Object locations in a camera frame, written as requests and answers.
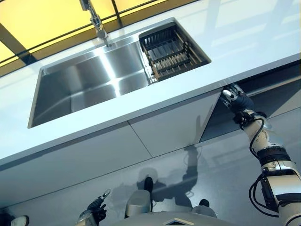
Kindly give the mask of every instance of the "white countertop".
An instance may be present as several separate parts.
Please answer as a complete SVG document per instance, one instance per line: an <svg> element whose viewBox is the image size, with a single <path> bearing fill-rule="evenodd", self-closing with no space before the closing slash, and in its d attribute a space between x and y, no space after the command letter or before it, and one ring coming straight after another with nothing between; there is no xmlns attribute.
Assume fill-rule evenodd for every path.
<svg viewBox="0 0 301 226"><path fill-rule="evenodd" d="M0 78L0 165L300 59L299 0L200 0L110 33L175 17L212 60L168 80L28 129L39 69L91 40Z"/></svg>

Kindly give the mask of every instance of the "kitchen sink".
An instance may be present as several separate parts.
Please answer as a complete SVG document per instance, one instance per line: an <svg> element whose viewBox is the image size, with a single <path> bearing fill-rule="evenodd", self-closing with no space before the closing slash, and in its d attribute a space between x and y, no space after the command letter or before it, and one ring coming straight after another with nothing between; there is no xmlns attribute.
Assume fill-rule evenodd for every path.
<svg viewBox="0 0 301 226"><path fill-rule="evenodd" d="M28 128L208 64L173 19L40 69Z"/></svg>

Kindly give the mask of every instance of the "floor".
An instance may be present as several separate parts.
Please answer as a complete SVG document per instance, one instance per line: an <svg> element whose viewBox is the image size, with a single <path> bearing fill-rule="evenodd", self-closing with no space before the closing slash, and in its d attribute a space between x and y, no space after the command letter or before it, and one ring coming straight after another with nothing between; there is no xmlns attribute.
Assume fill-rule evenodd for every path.
<svg viewBox="0 0 301 226"><path fill-rule="evenodd" d="M270 122L301 171L301 109L276 116ZM100 224L107 226L123 218L127 199L142 186L146 176L151 176L155 181L154 211L173 211L176 205L193 207L206 198L218 218L245 226L280 225L277 218L259 213L249 202L249 186L261 168L248 145L246 134L237 130L11 206L8 211L16 216L28 215L30 226L73 226L89 203L110 188L111 194L105 200L107 218Z"/></svg>

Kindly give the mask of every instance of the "faucet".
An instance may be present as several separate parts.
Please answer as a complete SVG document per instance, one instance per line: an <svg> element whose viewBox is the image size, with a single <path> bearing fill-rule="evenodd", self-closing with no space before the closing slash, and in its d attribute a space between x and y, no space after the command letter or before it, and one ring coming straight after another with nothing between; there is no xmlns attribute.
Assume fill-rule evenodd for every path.
<svg viewBox="0 0 301 226"><path fill-rule="evenodd" d="M96 29L97 37L102 39L104 41L104 43L106 44L106 46L108 46L108 41L107 41L108 34L103 27L103 24L100 20L99 15L96 14L95 9L91 3L91 0L79 0L79 1L80 1L82 9L84 11L87 11L87 10L90 11L90 13L91 13L90 21Z"/></svg>

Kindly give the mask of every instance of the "cabinet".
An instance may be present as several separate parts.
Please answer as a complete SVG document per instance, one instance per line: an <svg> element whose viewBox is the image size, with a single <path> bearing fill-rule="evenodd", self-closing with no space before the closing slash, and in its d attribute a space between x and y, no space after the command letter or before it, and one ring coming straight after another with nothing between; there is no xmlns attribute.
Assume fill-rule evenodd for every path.
<svg viewBox="0 0 301 226"><path fill-rule="evenodd" d="M155 157L198 143L222 89L190 98L129 121Z"/></svg>
<svg viewBox="0 0 301 226"><path fill-rule="evenodd" d="M129 124L124 122L1 171L0 207L54 192L150 157Z"/></svg>

